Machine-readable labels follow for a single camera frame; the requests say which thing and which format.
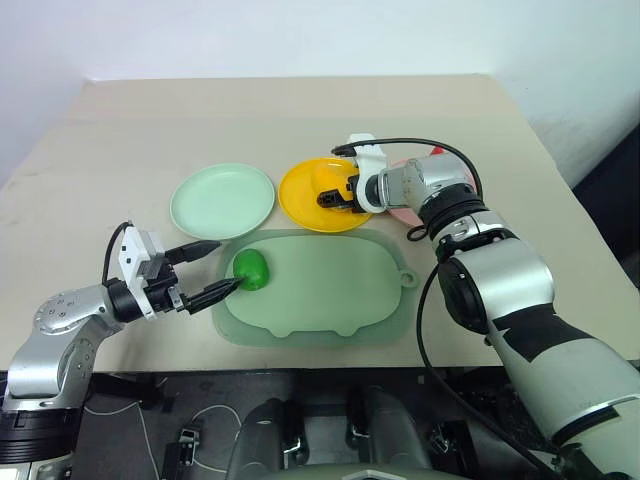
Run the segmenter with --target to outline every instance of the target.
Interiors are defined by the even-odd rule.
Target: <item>black cable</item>
[[[356,150],[355,147],[364,147],[365,145],[388,145],[391,143],[415,143],[418,145],[429,145],[431,147],[440,147],[450,153],[453,153],[456,157],[458,157],[462,163],[464,163],[469,171],[471,172],[471,176],[473,176],[473,181],[476,184],[476,193],[482,200],[483,198],[483,190],[482,190],[482,182],[480,181],[480,175],[478,175],[478,171],[476,170],[475,165],[469,157],[467,157],[464,153],[458,150],[451,145],[447,145],[446,143],[438,142],[436,140],[427,140],[425,138],[376,138],[373,140],[360,140],[359,142],[351,142],[345,143],[344,145],[339,145],[334,147],[331,150],[331,153],[338,157],[355,157]]]
[[[109,276],[109,263],[111,262],[111,251],[113,250],[113,245],[116,243],[118,239],[118,235],[121,232],[124,232],[127,227],[132,227],[133,223],[127,221],[122,222],[120,225],[116,227],[111,234],[111,238],[109,239],[109,243],[107,244],[107,250],[104,253],[104,263],[102,265],[102,284],[105,285],[107,283],[107,277]]]
[[[456,402],[467,412],[469,415],[474,417],[478,422],[480,422],[487,430],[493,432],[496,436],[498,436],[502,441],[504,441],[507,445],[513,448],[516,452],[522,455],[527,461],[529,461],[534,467],[536,467],[545,477],[552,478],[554,480],[561,480],[562,477],[555,472],[552,468],[546,465],[542,460],[536,457],[533,453],[531,453],[527,447],[522,445],[515,438],[510,436],[507,432],[502,430],[498,425],[496,425],[491,419],[487,418],[485,415],[480,413],[478,410],[473,408],[466,400],[464,400],[458,393],[453,390],[447,382],[445,382],[440,375],[436,372],[429,361],[429,357],[427,356],[427,351],[424,347],[424,341],[422,339],[422,313],[424,311],[424,303],[427,299],[427,294],[429,293],[429,288],[433,283],[433,280],[436,278],[438,274],[438,265],[436,265],[427,281],[424,284],[422,289],[422,294],[420,295],[420,301],[418,302],[418,314],[416,317],[416,337],[418,340],[418,349],[420,350],[420,356],[422,357],[422,362],[426,367],[427,371],[431,374],[431,376],[440,384],[440,386],[451,395]]]

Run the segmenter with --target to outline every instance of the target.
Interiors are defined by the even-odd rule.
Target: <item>plate rim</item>
[[[282,185],[284,184],[285,179],[287,178],[287,176],[293,172],[293,170],[302,167],[305,164],[310,164],[313,161],[318,161],[318,160],[339,160],[342,162],[349,162],[348,160],[344,159],[344,158],[339,158],[339,157],[312,157],[312,158],[308,158],[307,160],[304,160],[302,162],[297,163],[296,165],[294,165],[293,167],[291,167],[289,170],[287,170],[287,172],[283,175],[282,179],[280,180],[280,183],[278,184],[278,204],[280,205],[280,208],[282,208],[282,211],[285,213],[285,215],[289,218],[289,220],[291,220],[293,223],[295,223],[296,225],[298,225],[299,227],[302,227],[304,229],[307,230],[311,230],[313,232],[318,232],[318,233],[342,233],[342,232],[348,232],[349,230],[353,230],[355,228],[361,227],[362,225],[364,225],[365,223],[367,223],[368,220],[371,219],[373,214],[363,214],[365,215],[367,218],[362,220],[362,222],[358,223],[357,225],[353,225],[347,229],[328,229],[328,228],[319,228],[319,227],[310,227],[308,225],[302,225],[300,222],[298,222],[298,220],[296,220],[295,218],[293,218],[293,216],[289,213],[289,210],[287,208],[284,207],[283,202],[282,202],[282,197],[281,197],[281,192],[282,192]]]
[[[203,174],[206,171],[209,170],[213,170],[213,169],[219,169],[222,167],[226,167],[226,168],[243,168],[245,170],[252,170],[253,172],[256,172],[259,174],[260,177],[264,178],[266,180],[266,183],[268,183],[270,189],[269,189],[269,194],[271,197],[271,200],[269,203],[269,207],[265,209],[266,213],[264,214],[264,216],[260,219],[259,222],[256,223],[256,225],[252,228],[250,228],[249,230],[246,230],[242,233],[238,233],[236,235],[230,236],[230,237],[216,237],[216,238],[211,238],[211,237],[204,237],[201,235],[196,235],[194,232],[188,231],[187,229],[183,228],[182,226],[179,225],[178,221],[176,220],[176,216],[174,215],[174,200],[176,198],[176,194],[178,193],[178,191],[184,186],[185,183],[187,183],[189,180],[191,180],[193,177],[196,177],[198,175]],[[222,241],[222,240],[233,240],[234,238],[238,238],[241,237],[243,235],[246,235],[247,233],[255,230],[256,228],[258,228],[260,225],[262,225],[262,223],[267,219],[267,217],[271,214],[273,207],[275,204],[275,188],[273,186],[273,182],[271,181],[271,178],[269,178],[269,175],[267,175],[263,170],[254,167],[253,165],[249,165],[247,163],[242,163],[242,162],[224,162],[224,163],[216,163],[215,165],[209,165],[207,167],[201,168],[200,170],[192,173],[191,175],[189,175],[187,178],[185,178],[182,182],[180,182],[180,185],[178,185],[176,187],[176,189],[173,191],[173,194],[171,195],[171,200],[169,201],[169,215],[171,216],[171,221],[173,222],[173,224],[175,225],[175,227],[180,230],[182,233],[186,233],[187,235],[193,237],[193,238],[197,238],[200,240],[217,240],[217,241]]]

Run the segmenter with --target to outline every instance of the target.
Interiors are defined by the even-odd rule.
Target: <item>robotic arm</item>
[[[198,260],[220,243],[199,241],[165,251],[152,232],[123,228],[119,263],[126,280],[105,276],[103,284],[51,297],[38,308],[31,336],[11,363],[0,416],[2,479],[69,478],[85,396],[103,340],[143,316],[153,320],[157,312],[198,312],[241,283],[235,278],[220,280],[189,297],[180,290],[173,266]]]
[[[559,447],[563,474],[640,478],[640,374],[556,315],[549,268],[484,205],[468,159],[420,139],[365,134],[351,140],[333,153],[354,157],[360,167],[354,204],[371,213],[410,207],[420,217],[424,226],[410,239],[428,235],[447,310],[464,328],[487,336],[533,420]],[[425,142],[459,155],[397,168],[380,162],[378,144]]]
[[[336,147],[354,157],[349,179],[356,211],[412,208],[429,237],[449,313],[464,328],[486,335],[529,413],[560,448],[567,478],[640,479],[640,374],[611,348],[561,320],[553,309],[553,279],[544,261],[482,201],[475,168],[456,149],[420,139],[376,140],[369,135]],[[426,143],[451,153],[389,169],[378,144]],[[322,206],[342,206],[331,192]],[[197,260],[219,246],[195,242],[164,251],[134,227],[119,253],[125,281],[65,292],[36,313],[33,332],[9,369],[0,416],[0,478],[63,479],[72,453],[95,353],[107,337],[157,312],[195,313],[233,292],[225,279],[188,297],[173,265]]]

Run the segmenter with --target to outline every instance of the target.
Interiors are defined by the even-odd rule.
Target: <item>light green plate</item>
[[[228,240],[258,227],[273,208],[269,177],[242,163],[221,163],[187,178],[171,198],[171,218],[183,232]]]
[[[218,332],[233,343],[381,344],[398,338],[411,321],[418,278],[380,232],[254,232],[225,249],[214,275],[232,276],[233,258],[245,248],[265,256],[271,279],[261,290],[238,290],[214,307]]]

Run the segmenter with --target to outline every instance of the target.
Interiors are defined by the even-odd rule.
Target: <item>table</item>
[[[31,330],[37,306],[61,290],[99,282],[111,231],[131,219],[165,247],[192,239],[169,217],[175,188],[220,162],[262,168],[278,184],[294,164],[325,156],[350,133],[450,143],[477,165],[486,203],[546,259],[556,307],[569,323],[628,359],[640,358],[640,301],[596,227],[516,105],[480,75],[374,78],[135,80],[87,85],[0,192],[0,368]],[[385,147],[391,160],[422,153]],[[365,227],[395,239],[426,276],[435,256],[404,240],[389,215]],[[297,228],[276,206],[262,228]],[[186,291],[210,262],[179,266]],[[116,272],[116,262],[112,272]],[[426,345],[438,366],[495,365],[482,337],[455,324],[436,287]],[[127,326],[100,348],[96,370],[170,371],[416,366],[413,329],[382,347],[251,348],[215,331],[209,311]]]

